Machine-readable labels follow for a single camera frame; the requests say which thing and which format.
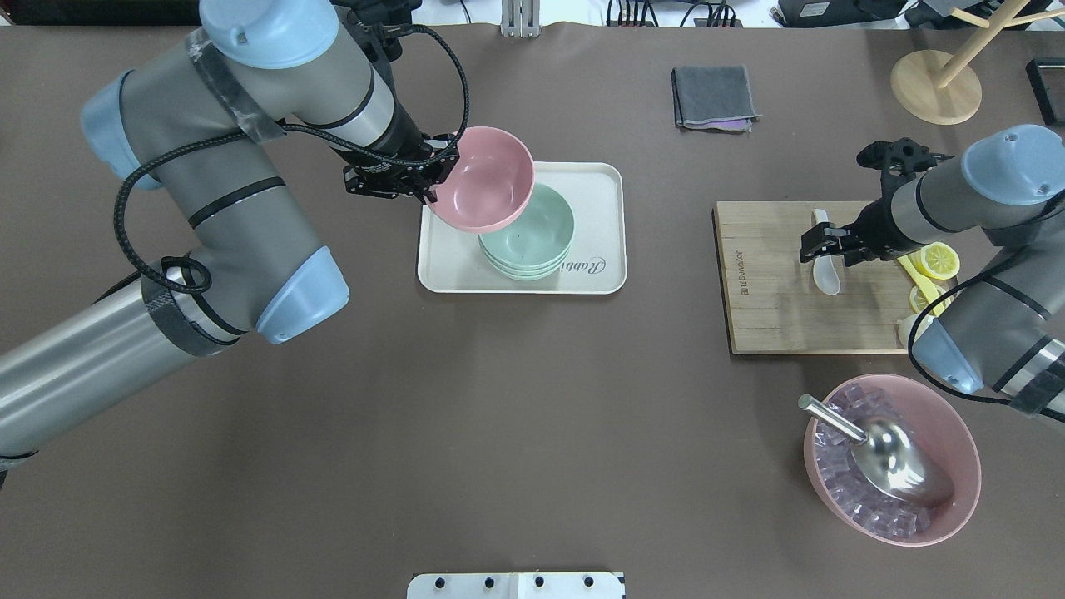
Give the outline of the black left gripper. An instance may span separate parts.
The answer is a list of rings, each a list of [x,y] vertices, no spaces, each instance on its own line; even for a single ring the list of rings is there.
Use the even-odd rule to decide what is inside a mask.
[[[417,161],[429,159],[426,166],[395,166],[357,151],[344,151],[343,159],[349,163],[344,167],[345,189],[351,194],[394,200],[399,195],[409,195],[424,205],[438,201],[437,185],[441,185],[450,175],[460,157],[457,147],[448,149],[456,134],[438,134],[428,137],[416,134],[413,141],[403,141],[396,159]]]

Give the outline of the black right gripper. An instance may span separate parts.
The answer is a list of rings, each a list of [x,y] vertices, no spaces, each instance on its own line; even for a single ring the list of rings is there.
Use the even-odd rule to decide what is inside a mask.
[[[919,249],[920,243],[903,234],[895,223],[891,203],[895,192],[915,181],[918,173],[936,166],[935,156],[912,140],[874,141],[857,153],[856,162],[881,173],[881,197],[867,205],[851,224],[814,224],[801,236],[801,263],[841,255],[843,266],[852,268],[865,261],[894,260]]]

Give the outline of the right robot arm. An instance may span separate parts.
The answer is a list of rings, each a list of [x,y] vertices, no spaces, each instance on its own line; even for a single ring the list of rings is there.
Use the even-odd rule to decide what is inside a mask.
[[[952,394],[1063,420],[1063,139],[1010,126],[957,156],[910,139],[875,141],[856,158],[881,175],[881,197],[847,225],[802,234],[799,259],[840,255],[845,265],[894,260],[980,229],[996,254],[916,341],[910,359]]]

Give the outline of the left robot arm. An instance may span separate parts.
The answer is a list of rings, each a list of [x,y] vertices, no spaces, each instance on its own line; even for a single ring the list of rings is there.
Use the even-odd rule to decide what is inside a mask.
[[[121,178],[134,273],[2,357],[2,470],[248,331],[282,344],[349,287],[264,151],[304,132],[345,160],[350,193],[433,203],[457,134],[426,136],[328,1],[202,1],[201,26],[83,107]]]

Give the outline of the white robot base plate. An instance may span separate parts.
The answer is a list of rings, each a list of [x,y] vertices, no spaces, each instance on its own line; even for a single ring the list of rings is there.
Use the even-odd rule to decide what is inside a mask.
[[[407,598],[625,598],[615,572],[468,572],[412,577]]]

